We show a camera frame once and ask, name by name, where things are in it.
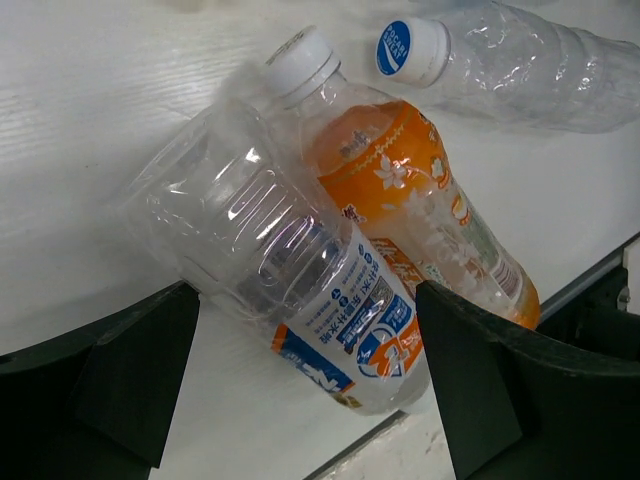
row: white table surface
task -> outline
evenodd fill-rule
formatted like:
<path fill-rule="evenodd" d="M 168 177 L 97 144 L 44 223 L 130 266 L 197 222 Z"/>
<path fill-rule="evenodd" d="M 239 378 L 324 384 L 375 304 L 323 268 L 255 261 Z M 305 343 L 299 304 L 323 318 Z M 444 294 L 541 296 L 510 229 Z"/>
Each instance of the white table surface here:
<path fill-rule="evenodd" d="M 225 78 L 248 58 L 316 23 L 333 39 L 345 73 L 370 81 L 370 42 L 408 5 L 6 0 L 0 354 L 113 313 L 174 280 L 129 243 L 109 205 L 188 118 L 229 92 Z M 560 0 L 540 11 L 640 43 L 633 2 Z M 407 98 L 424 106 L 420 95 Z M 499 133 L 425 112 L 456 178 L 543 300 L 640 231 L 640 124 L 604 136 Z M 152 479 L 299 480 L 380 421 L 334 404 L 204 308 L 163 468 Z"/>

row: blue bottle cap label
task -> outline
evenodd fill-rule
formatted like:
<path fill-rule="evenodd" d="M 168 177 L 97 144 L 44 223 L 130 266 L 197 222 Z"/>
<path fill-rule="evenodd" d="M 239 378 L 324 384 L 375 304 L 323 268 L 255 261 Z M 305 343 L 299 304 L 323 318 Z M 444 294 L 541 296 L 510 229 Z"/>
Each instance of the blue bottle cap label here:
<path fill-rule="evenodd" d="M 406 23 L 397 20 L 380 36 L 377 49 L 378 70 L 383 75 L 393 75 L 404 65 L 411 46 L 411 34 Z"/>

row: bottle cap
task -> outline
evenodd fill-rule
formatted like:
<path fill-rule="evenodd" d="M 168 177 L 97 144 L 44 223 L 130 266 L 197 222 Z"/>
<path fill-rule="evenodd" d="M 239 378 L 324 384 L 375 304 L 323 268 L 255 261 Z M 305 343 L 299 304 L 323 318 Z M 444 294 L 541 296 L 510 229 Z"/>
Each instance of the bottle cap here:
<path fill-rule="evenodd" d="M 265 79 L 287 107 L 311 95 L 340 67 L 340 59 L 314 25 L 301 30 L 269 60 Z"/>
<path fill-rule="evenodd" d="M 449 31 L 441 22 L 407 17 L 383 30 L 376 49 L 378 71 L 416 87 L 432 85 L 449 61 Z"/>

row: plastic bottle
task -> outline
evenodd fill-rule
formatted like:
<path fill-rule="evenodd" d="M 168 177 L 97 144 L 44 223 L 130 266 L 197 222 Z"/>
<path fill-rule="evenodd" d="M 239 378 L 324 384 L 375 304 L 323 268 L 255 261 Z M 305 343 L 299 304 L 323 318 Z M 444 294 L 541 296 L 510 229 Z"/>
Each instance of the plastic bottle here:
<path fill-rule="evenodd" d="M 391 22 L 378 42 L 379 72 L 428 87 L 434 106 L 509 124 L 600 133 L 640 116 L 632 43 L 498 2 L 440 20 Z"/>
<path fill-rule="evenodd" d="M 303 159 L 405 284 L 433 278 L 527 327 L 538 295 L 451 174 L 435 126 L 415 107 L 348 83 L 315 27 L 283 45 L 265 78 L 297 112 Z"/>
<path fill-rule="evenodd" d="M 430 376 L 413 298 L 296 163 L 236 101 L 194 119 L 133 182 L 126 223 L 343 405 L 419 410 Z"/>

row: bottle label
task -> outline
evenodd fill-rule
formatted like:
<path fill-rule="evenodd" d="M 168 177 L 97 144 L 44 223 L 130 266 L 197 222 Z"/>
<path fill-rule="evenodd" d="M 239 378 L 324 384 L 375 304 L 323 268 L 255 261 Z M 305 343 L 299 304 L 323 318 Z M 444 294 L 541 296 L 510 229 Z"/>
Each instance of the bottle label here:
<path fill-rule="evenodd" d="M 278 327 L 272 350 L 354 408 L 393 396 L 424 355 L 413 299 L 355 228 L 338 274 Z"/>
<path fill-rule="evenodd" d="M 404 22 L 396 20 L 382 32 L 378 41 L 376 61 L 384 75 L 393 75 L 402 68 L 411 47 L 411 34 Z"/>
<path fill-rule="evenodd" d="M 471 207 L 435 126 L 415 107 L 402 102 L 385 134 L 319 180 L 365 232 L 402 229 L 398 235 L 411 236 L 434 258 L 412 258 L 412 271 L 435 272 L 477 305 L 502 316 L 511 312 L 523 285 L 520 268 Z"/>
<path fill-rule="evenodd" d="M 411 260 L 409 260 L 409 257 L 388 238 L 374 238 L 371 240 L 371 245 L 373 245 L 373 248 L 387 261 L 393 273 L 400 278 L 409 295 L 414 299 L 416 298 L 416 288 L 428 278 L 431 278 L 444 287 L 451 288 L 438 267 L 431 263 L 424 265 L 422 268 L 422 270 L 426 272 L 426 275 L 424 275 Z"/>

